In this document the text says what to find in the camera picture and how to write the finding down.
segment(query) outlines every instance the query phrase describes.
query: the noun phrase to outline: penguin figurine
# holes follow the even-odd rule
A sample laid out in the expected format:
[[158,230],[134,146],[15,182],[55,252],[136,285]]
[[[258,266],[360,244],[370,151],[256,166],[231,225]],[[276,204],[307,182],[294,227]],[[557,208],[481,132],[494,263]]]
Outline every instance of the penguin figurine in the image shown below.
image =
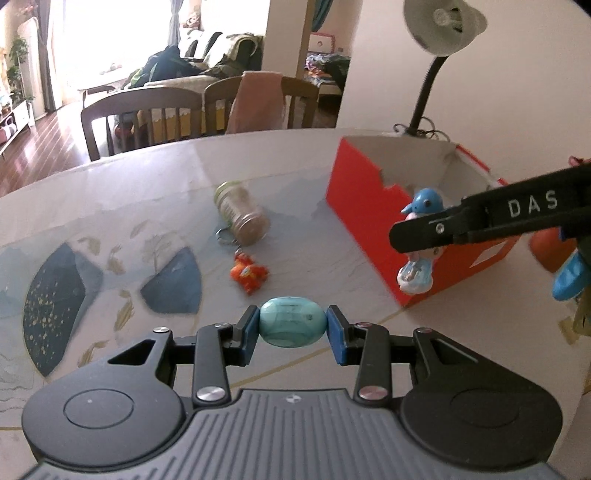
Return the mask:
[[[405,220],[412,220],[442,210],[441,196],[433,189],[422,189],[401,213],[406,214]],[[428,292],[433,286],[433,261],[442,253],[442,247],[435,247],[407,254],[408,262],[398,271],[397,276],[400,290],[407,295]]]

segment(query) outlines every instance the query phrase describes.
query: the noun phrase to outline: orange toy figure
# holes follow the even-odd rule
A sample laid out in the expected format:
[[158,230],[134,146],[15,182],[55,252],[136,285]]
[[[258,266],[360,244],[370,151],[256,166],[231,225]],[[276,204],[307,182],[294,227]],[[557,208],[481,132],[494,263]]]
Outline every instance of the orange toy figure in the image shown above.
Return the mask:
[[269,271],[266,267],[257,265],[249,255],[236,250],[234,267],[230,270],[230,278],[237,281],[247,294],[251,295],[261,288],[268,274]]

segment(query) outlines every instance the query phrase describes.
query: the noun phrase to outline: potted plant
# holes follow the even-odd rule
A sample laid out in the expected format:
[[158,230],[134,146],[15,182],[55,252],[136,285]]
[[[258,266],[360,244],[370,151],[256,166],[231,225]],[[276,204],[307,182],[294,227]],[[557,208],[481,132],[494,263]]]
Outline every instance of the potted plant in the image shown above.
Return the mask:
[[14,105],[18,105],[25,100],[33,100],[32,96],[25,94],[21,73],[21,63],[27,59],[28,53],[29,47],[27,41],[20,36],[16,36],[8,53],[8,58],[12,66],[7,71],[8,84],[10,85],[12,103]]

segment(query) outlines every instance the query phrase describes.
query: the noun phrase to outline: pink towel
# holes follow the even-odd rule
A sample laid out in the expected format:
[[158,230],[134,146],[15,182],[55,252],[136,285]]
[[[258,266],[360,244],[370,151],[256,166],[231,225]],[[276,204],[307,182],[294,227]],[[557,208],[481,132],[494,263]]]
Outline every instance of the pink towel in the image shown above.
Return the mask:
[[226,133],[281,129],[285,112],[281,79],[281,73],[244,72]]

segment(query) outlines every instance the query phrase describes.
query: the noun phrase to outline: desk lamp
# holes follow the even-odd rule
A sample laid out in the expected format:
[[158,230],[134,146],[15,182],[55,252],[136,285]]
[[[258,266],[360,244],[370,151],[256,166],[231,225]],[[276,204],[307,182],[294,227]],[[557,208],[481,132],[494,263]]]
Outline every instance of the desk lamp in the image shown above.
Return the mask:
[[463,0],[405,0],[404,20],[416,42],[436,55],[406,129],[408,135],[423,136],[419,123],[435,76],[449,55],[460,51],[486,29],[486,18]]

